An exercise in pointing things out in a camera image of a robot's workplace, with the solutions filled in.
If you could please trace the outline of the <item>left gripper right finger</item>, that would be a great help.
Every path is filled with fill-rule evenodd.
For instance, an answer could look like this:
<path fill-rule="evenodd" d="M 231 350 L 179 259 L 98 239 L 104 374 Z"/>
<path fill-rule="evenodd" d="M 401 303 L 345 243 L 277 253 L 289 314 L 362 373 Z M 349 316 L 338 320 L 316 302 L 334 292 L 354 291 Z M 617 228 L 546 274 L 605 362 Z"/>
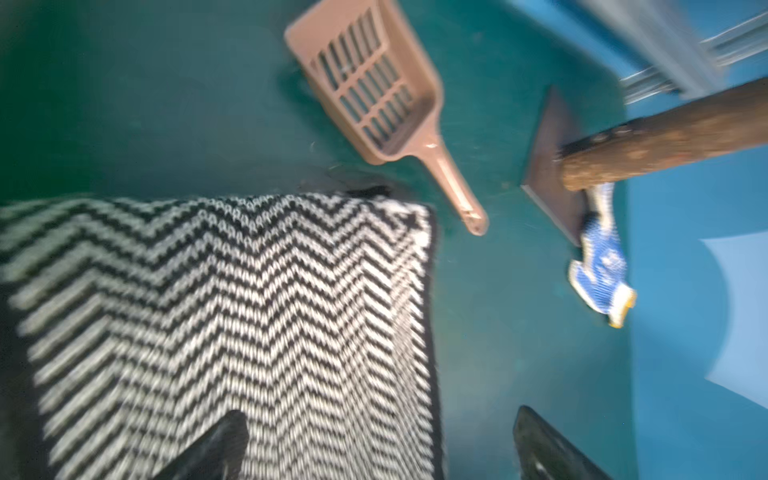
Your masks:
<path fill-rule="evenodd" d="M 519 408 L 513 435 L 524 480 L 609 479 L 598 465 L 529 406 Z"/>

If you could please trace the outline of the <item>black white knitted scarf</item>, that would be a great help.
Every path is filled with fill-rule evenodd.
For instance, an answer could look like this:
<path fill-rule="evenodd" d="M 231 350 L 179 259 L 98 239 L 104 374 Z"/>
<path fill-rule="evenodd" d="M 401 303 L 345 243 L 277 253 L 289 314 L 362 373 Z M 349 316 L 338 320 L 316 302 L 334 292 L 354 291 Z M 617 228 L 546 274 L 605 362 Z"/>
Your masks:
<path fill-rule="evenodd" d="M 442 479 L 432 208 L 378 194 L 1 208 L 1 475 L 154 479 L 227 412 L 239 479 Z"/>

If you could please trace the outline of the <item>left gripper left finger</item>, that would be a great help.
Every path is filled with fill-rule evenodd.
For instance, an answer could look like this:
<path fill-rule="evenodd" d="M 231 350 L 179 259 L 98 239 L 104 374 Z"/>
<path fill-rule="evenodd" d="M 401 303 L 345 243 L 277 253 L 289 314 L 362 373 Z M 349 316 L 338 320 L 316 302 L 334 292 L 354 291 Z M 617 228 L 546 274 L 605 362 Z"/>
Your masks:
<path fill-rule="evenodd" d="M 246 415 L 231 410 L 154 479 L 239 479 L 249 438 Z"/>

